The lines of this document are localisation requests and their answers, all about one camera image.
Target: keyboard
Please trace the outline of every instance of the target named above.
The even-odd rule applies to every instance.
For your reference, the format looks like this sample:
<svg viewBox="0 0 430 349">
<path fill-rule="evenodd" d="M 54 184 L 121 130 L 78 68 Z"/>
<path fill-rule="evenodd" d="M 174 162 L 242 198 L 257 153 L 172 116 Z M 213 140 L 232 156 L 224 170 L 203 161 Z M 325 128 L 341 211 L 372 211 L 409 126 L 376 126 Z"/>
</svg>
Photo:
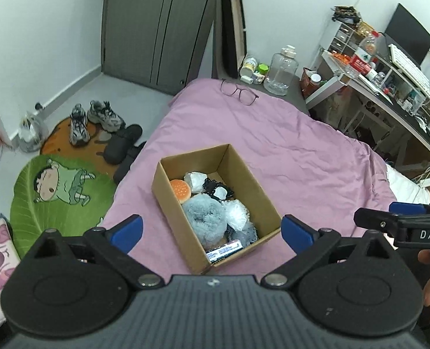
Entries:
<svg viewBox="0 0 430 349">
<path fill-rule="evenodd" d="M 422 71 L 410 60 L 404 52 L 396 45 L 390 44 L 392 63 L 399 68 L 416 86 L 418 86 L 425 96 L 430 97 L 430 82 Z"/>
</svg>

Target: green rug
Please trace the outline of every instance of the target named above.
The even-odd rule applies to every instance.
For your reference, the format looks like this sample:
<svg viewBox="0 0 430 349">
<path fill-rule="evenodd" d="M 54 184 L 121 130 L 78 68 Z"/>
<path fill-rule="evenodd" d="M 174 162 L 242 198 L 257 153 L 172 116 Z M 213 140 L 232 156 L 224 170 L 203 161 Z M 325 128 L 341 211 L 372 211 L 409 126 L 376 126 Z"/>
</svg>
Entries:
<svg viewBox="0 0 430 349">
<path fill-rule="evenodd" d="M 109 176 L 84 160 L 33 158 L 18 176 L 10 208 L 20 257 L 47 228 L 56 228 L 63 236 L 81 236 L 96 226 L 112 205 L 115 188 Z"/>
</svg>

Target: pink bedsheet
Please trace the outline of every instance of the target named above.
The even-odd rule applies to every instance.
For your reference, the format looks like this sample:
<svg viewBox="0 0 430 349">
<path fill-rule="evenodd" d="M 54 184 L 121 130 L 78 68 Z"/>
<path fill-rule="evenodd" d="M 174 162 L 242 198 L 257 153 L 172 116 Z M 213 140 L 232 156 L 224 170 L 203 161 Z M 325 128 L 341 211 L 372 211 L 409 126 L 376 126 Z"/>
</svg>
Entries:
<svg viewBox="0 0 430 349">
<path fill-rule="evenodd" d="M 168 280 L 188 274 L 165 216 L 151 192 L 158 161 L 213 145 L 231 143 L 278 213 L 291 213 L 314 228 L 357 235 L 359 207 L 387 210 L 395 201 L 386 166 L 366 144 L 314 121 L 281 99 L 258 93 L 245 106 L 220 92 L 220 81 L 198 79 L 171 102 L 171 109 L 120 183 L 104 218 L 109 228 L 137 213 L 144 235 L 130 256 Z M 219 274 L 262 277 L 294 252 L 277 235 Z"/>
</svg>

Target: round orange rug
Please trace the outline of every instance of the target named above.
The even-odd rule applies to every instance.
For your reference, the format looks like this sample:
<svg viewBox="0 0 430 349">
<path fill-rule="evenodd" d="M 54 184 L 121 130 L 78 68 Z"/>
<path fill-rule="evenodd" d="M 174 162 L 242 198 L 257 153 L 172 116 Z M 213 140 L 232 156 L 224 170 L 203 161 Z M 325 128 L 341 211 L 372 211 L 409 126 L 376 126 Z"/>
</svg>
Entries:
<svg viewBox="0 0 430 349">
<path fill-rule="evenodd" d="M 56 154 L 68 159 L 88 161 L 97 171 L 113 178 L 118 165 L 107 164 L 103 159 L 103 151 L 112 137 L 111 134 L 102 129 L 100 124 L 88 122 L 90 142 L 84 147 L 73 147 L 69 142 L 70 122 L 71 119 L 68 117 L 55 126 L 41 147 L 41 155 Z"/>
</svg>

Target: cardboard box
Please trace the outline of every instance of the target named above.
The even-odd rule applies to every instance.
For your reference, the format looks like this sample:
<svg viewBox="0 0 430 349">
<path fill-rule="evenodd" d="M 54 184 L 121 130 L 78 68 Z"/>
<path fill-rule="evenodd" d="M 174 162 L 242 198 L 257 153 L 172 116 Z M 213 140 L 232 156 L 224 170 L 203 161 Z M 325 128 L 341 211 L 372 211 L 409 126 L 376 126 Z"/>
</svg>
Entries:
<svg viewBox="0 0 430 349">
<path fill-rule="evenodd" d="M 232 188 L 234 197 L 249 210 L 250 221 L 257 228 L 259 240 L 228 258 L 211 264 L 170 185 L 170 180 L 183 179 L 186 172 L 206 173 L 209 178 Z M 281 217 L 230 144 L 163 158 L 157 164 L 152 192 L 193 274 L 204 274 L 212 268 L 235 261 L 270 240 L 280 230 Z"/>
</svg>

